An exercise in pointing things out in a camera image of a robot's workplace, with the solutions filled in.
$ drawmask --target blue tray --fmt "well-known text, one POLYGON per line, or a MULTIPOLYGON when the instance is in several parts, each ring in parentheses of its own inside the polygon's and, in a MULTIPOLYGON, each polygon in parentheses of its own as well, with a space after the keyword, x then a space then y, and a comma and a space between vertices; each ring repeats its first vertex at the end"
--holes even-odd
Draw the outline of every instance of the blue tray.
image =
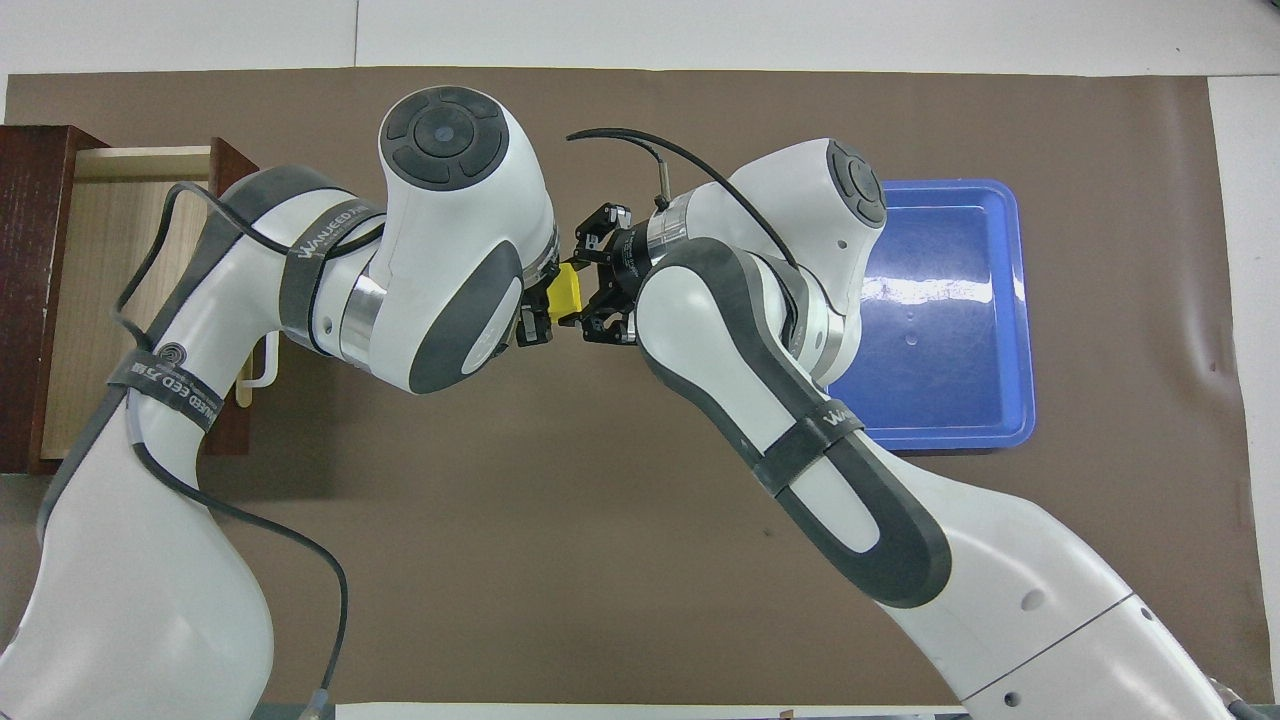
POLYGON ((890 181, 863 342, 828 392, 890 450, 1011 447, 1036 427, 1018 201, 992 179, 890 181))

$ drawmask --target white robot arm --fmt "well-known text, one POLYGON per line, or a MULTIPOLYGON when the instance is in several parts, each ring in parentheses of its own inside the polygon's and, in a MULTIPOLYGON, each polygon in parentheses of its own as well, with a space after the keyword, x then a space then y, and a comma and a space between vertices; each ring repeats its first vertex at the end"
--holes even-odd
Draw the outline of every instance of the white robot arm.
POLYGON ((580 237, 600 247, 579 255, 600 265, 608 300, 567 322, 594 328, 589 340, 634 334, 654 374, 717 425, 974 719, 1230 717, 1143 601, 1061 523, 893 456, 823 392, 856 350, 858 293, 886 220, 858 152, 814 140, 728 179, 776 232, 718 183, 659 199, 604 243, 600 219, 623 213, 599 213, 580 237), (612 334, 598 332, 607 311, 623 314, 612 334))
POLYGON ((196 489, 196 450, 244 357, 283 329, 431 392, 479 370, 524 288, 554 270, 538 160, 497 101, 415 92, 379 149, 385 213, 307 168, 238 182, 148 332, 132 328, 140 348, 45 501, 36 587, 0 656, 0 717, 248 717, 270 618, 196 489))

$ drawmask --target logo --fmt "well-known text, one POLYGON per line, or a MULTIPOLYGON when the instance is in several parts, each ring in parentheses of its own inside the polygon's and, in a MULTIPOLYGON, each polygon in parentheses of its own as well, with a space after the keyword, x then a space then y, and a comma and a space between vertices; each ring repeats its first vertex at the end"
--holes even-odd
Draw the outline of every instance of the logo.
POLYGON ((160 346, 160 350, 156 350, 156 357, 164 360, 165 363, 182 365, 187 360, 187 348, 177 342, 166 342, 160 346))
POLYGON ((369 211, 367 205, 360 205, 357 208, 352 208, 351 210, 339 213, 337 217, 334 217, 334 219, 329 220, 329 224, 320 228, 320 231, 315 234, 315 237, 303 242, 302 245, 293 246, 292 251, 297 252, 298 258, 302 258, 303 260, 310 260, 312 256, 315 256, 316 250, 320 250, 320 247, 325 243, 325 241, 332 238, 335 232, 340 231, 342 227, 349 223, 353 218, 358 217, 364 219, 364 213, 367 211, 369 211))
POLYGON ((845 420, 852 420, 854 414, 842 407, 836 407, 833 410, 828 410, 827 414, 822 416, 822 419, 826 420, 828 425, 836 427, 840 423, 844 423, 845 420))

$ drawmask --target yellow block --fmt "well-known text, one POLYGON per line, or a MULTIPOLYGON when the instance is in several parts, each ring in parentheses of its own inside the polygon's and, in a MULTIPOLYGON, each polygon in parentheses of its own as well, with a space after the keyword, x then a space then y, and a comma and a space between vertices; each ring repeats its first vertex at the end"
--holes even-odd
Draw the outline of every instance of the yellow block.
POLYGON ((582 311, 582 288, 577 284, 577 270, 568 263, 561 263, 561 272, 547 288, 547 300, 550 302, 552 322, 558 323, 561 318, 571 313, 582 311))

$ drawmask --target black strap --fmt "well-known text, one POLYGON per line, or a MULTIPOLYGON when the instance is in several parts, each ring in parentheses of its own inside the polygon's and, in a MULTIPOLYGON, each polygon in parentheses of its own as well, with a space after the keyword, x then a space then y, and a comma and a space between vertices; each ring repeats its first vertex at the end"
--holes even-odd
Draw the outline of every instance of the black strap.
POLYGON ((141 348, 124 356, 106 384, 131 387, 159 400, 186 415, 206 433, 223 410, 223 398, 214 388, 178 365, 141 348))
POLYGON ((360 199, 339 202, 311 223, 284 255, 284 275, 280 278, 280 324, 284 333, 302 347, 328 355, 320 350, 311 332, 311 314, 315 311, 324 264, 351 231, 381 214, 380 209, 360 199))
POLYGON ((769 495, 777 497, 828 447, 865 427, 844 402, 828 400, 814 406, 773 441, 751 471, 769 495))

